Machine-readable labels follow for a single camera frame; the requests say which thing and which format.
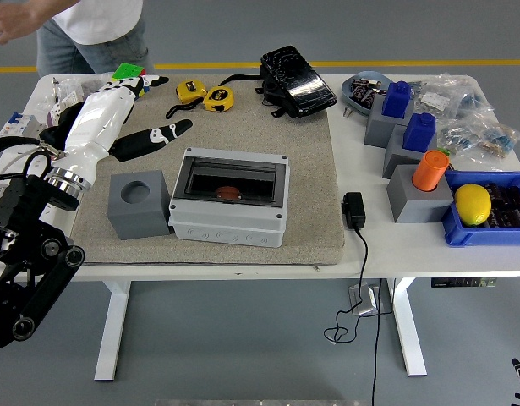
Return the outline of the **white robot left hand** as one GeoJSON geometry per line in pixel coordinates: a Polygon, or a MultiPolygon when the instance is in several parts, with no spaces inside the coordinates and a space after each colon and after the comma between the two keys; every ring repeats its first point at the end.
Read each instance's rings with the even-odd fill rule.
{"type": "Polygon", "coordinates": [[[167,77],[158,75],[137,76],[114,80],[90,94],[68,132],[64,157],[52,164],[46,181],[86,191],[96,181],[100,160],[114,156],[120,162],[130,161],[159,151],[183,135],[193,126],[189,119],[119,136],[135,101],[145,89],[166,82],[167,77]]]}

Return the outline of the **person's right hand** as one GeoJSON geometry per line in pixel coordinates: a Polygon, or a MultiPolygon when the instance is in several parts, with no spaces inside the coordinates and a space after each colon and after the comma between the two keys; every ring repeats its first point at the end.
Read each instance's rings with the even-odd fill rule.
{"type": "Polygon", "coordinates": [[[21,3],[0,3],[0,45],[29,34],[22,25],[24,11],[21,3]]]}

